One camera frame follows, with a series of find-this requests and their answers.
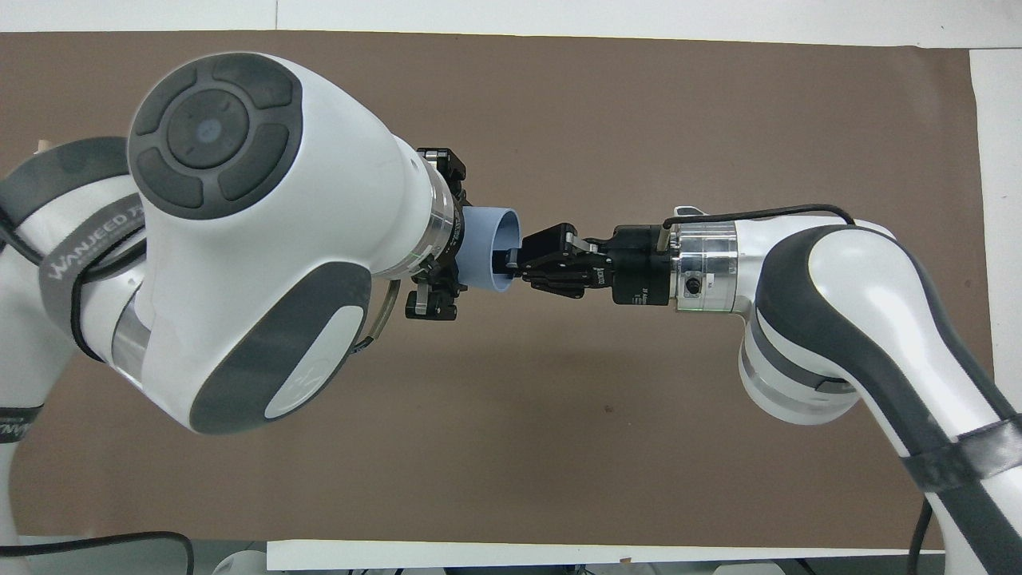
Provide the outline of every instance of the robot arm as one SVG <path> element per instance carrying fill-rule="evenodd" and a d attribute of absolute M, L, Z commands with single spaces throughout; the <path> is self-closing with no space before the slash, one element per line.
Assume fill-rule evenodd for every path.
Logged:
<path fill-rule="evenodd" d="M 922 265 L 868 222 L 732 215 L 679 207 L 664 234 L 618 226 L 609 240 L 560 224 L 495 260 L 566 297 L 609 286 L 616 304 L 741 316 L 739 374 L 757 405 L 817 425 L 862 397 L 937 516 L 946 572 L 1018 573 L 1022 419 Z"/>
<path fill-rule="evenodd" d="M 322 77 L 261 54 L 182 66 L 142 103 L 127 146 L 104 142 L 120 163 L 90 171 L 104 155 L 68 144 L 19 169 L 31 201 L 0 193 L 29 245 L 0 251 L 0 280 L 19 285 L 0 293 L 0 360 L 24 367 L 6 374 L 0 424 L 15 431 L 0 464 L 66 342 L 185 427 L 232 433 L 293 413 L 331 379 L 372 278 L 412 277 L 406 316 L 453 320 L 465 284 L 503 291 L 518 276 L 571 298 L 610 287 L 617 304 L 741 316 L 739 371 L 758 405 L 820 424 L 864 397 L 933 505 L 948 572 L 1018 572 L 1018 418 L 883 228 L 680 207 L 609 239 L 560 224 L 519 241 L 513 211 L 465 200 L 449 150 L 416 152 Z M 136 260 L 139 206 L 148 246 Z M 15 537 L 0 525 L 0 542 Z"/>

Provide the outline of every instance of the brown paper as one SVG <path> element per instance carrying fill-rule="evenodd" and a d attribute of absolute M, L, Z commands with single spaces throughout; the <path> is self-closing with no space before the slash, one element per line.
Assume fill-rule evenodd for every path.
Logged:
<path fill-rule="evenodd" d="M 126 134 L 186 60 L 261 50 L 343 87 L 470 200 L 588 236 L 838 203 L 929 268 L 990 367 L 975 103 L 962 50 L 339 33 L 0 36 L 0 169 Z M 239 285 L 263 278 L 238 278 Z M 738 377 L 741 322 L 472 290 L 391 320 L 308 408 L 200 437 L 78 357 L 15 462 L 33 534 L 901 547 L 921 501 L 868 411 L 800 428 Z"/>

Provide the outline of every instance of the black wire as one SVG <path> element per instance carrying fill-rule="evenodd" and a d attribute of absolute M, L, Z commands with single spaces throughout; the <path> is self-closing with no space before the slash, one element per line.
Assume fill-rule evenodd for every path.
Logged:
<path fill-rule="evenodd" d="M 143 238 L 131 247 L 118 253 L 110 260 L 90 267 L 84 274 L 84 281 L 89 283 L 90 281 L 105 279 L 111 275 L 117 275 L 130 267 L 144 254 L 145 239 Z"/>
<path fill-rule="evenodd" d="M 809 575 L 817 575 L 817 572 L 814 571 L 811 567 L 809 567 L 809 562 L 805 561 L 804 559 L 796 559 L 795 563 L 802 566 L 802 569 L 804 569 L 805 572 L 808 573 Z"/>
<path fill-rule="evenodd" d="M 121 543 L 132 543 L 135 541 L 149 541 L 153 539 L 170 539 L 181 543 L 185 548 L 186 575 L 195 573 L 195 549 L 192 547 L 191 539 L 181 533 L 173 531 L 143 531 L 141 533 L 125 533 L 123 535 L 111 535 L 109 537 L 95 537 L 92 539 L 77 539 L 75 541 L 60 541 L 58 543 L 41 543 L 38 545 L 3 545 L 0 546 L 0 557 L 34 557 L 40 555 L 62 554 L 66 552 L 77 552 L 81 549 L 93 549 L 117 545 Z"/>
<path fill-rule="evenodd" d="M 731 222 L 734 220 L 755 220 L 759 218 L 774 218 L 777 215 L 789 215 L 791 213 L 803 213 L 805 211 L 830 211 L 848 225 L 855 225 L 848 211 L 832 203 L 802 203 L 800 205 L 789 205 L 787 207 L 773 207 L 770 209 L 755 209 L 752 211 L 736 211 L 733 213 L 712 213 L 701 215 L 675 215 L 663 221 L 663 229 L 670 229 L 675 224 L 698 224 L 704 222 Z"/>
<path fill-rule="evenodd" d="M 905 575 L 917 575 L 919 573 L 919 554 L 923 550 L 923 539 L 926 538 L 926 528 L 930 526 L 930 518 L 933 517 L 933 508 L 930 501 L 923 497 L 923 509 L 919 511 L 919 521 L 916 522 L 916 531 L 912 534 L 912 544 L 909 545 L 909 564 L 905 566 Z"/>
<path fill-rule="evenodd" d="M 0 241 L 9 244 L 18 253 L 20 253 L 22 257 L 29 259 L 34 265 L 39 266 L 43 262 L 42 253 L 37 251 L 35 247 L 30 245 L 25 239 L 21 238 L 20 235 L 17 234 L 10 220 L 7 218 L 7 214 L 2 211 L 0 211 Z M 118 253 L 118 255 L 112 257 L 110 260 L 86 270 L 85 282 L 89 283 L 91 281 L 96 281 L 97 279 L 104 279 L 114 275 L 134 263 L 144 254 L 145 239 L 143 238 L 128 249 Z"/>
<path fill-rule="evenodd" d="M 35 265 L 43 262 L 43 255 L 35 247 L 21 239 L 21 236 L 14 231 L 14 226 L 7 218 L 7 213 L 0 211 L 0 240 L 13 247 L 21 256 Z"/>

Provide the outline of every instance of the black tape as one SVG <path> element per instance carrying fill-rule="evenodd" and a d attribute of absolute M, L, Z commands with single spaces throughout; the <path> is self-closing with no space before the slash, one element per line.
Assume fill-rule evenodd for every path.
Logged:
<path fill-rule="evenodd" d="M 132 194 L 102 207 L 43 257 L 39 287 L 46 315 L 79 348 L 96 362 L 82 337 L 82 275 L 89 267 L 144 225 L 142 201 Z"/>
<path fill-rule="evenodd" d="M 925 492 L 941 493 L 1022 466 L 1022 416 L 959 436 L 937 449 L 902 458 Z"/>
<path fill-rule="evenodd" d="M 42 405 L 38 408 L 0 408 L 0 443 L 21 441 L 42 409 Z"/>

